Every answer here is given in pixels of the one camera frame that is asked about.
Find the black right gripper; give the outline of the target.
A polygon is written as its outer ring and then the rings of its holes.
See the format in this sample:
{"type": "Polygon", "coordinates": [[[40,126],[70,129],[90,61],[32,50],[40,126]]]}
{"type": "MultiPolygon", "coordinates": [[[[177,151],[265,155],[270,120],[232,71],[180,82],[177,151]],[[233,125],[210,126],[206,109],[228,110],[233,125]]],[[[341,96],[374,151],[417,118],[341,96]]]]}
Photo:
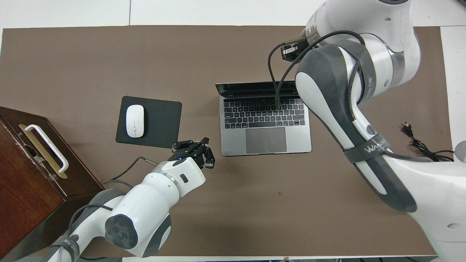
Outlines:
{"type": "Polygon", "coordinates": [[[285,61],[294,61],[296,55],[302,53],[306,48],[309,47],[309,42],[306,36],[296,38],[292,40],[291,45],[284,45],[281,47],[281,56],[285,61]]]}

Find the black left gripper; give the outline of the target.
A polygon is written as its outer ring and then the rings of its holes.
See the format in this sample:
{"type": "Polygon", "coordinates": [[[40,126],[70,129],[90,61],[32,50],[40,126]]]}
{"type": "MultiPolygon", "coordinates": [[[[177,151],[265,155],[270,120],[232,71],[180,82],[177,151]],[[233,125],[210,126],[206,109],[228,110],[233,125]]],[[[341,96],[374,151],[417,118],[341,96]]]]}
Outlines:
{"type": "Polygon", "coordinates": [[[215,165],[215,157],[210,147],[205,147],[208,144],[209,138],[204,137],[200,141],[185,140],[178,141],[172,144],[173,154],[168,158],[168,161],[178,161],[180,159],[186,159],[188,157],[193,158],[199,168],[213,169],[215,165]]]}

